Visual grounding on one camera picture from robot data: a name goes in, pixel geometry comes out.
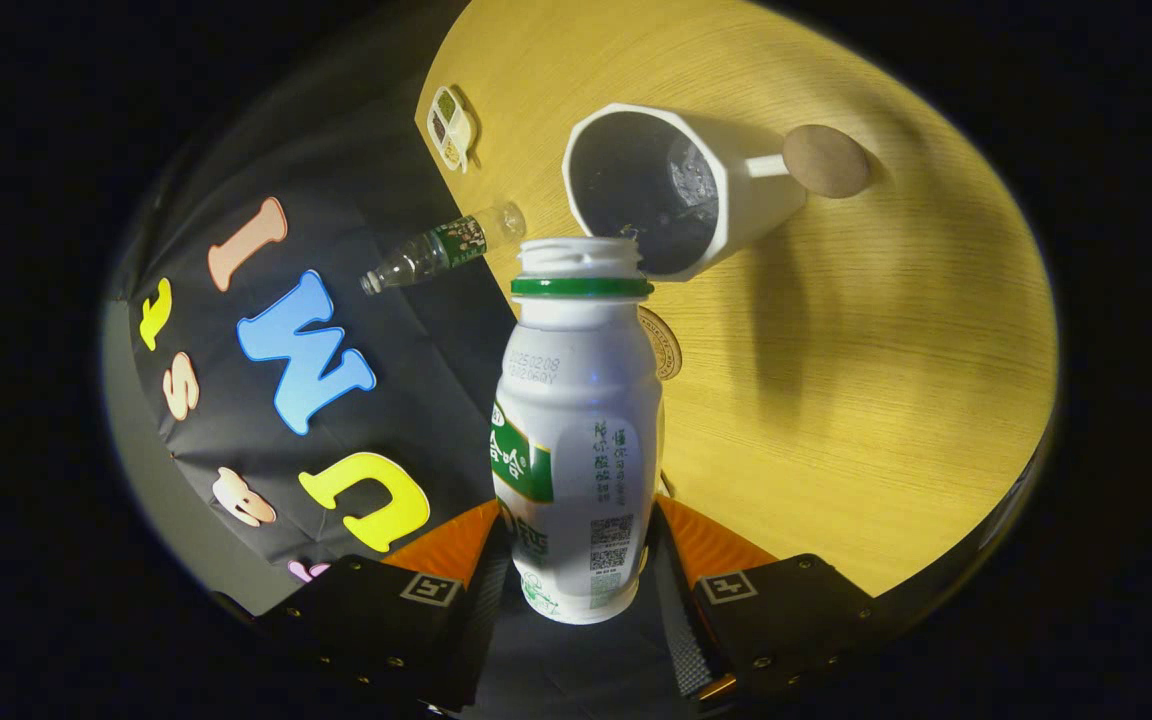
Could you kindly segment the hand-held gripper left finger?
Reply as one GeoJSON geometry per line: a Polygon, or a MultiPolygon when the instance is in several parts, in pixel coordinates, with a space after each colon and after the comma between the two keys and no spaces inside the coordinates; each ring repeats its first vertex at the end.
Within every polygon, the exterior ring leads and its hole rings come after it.
{"type": "Polygon", "coordinates": [[[382,560],[348,555],[257,616],[262,637],[366,696],[472,705],[509,569],[497,501],[382,560]]]}

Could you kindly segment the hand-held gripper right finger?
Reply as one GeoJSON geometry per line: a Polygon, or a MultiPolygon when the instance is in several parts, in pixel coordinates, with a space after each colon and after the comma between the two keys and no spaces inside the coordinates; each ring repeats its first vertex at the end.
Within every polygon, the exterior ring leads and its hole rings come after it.
{"type": "Polygon", "coordinates": [[[669,497],[649,541],[679,691],[699,714],[785,702],[879,639],[877,602],[814,553],[776,559],[669,497]]]}

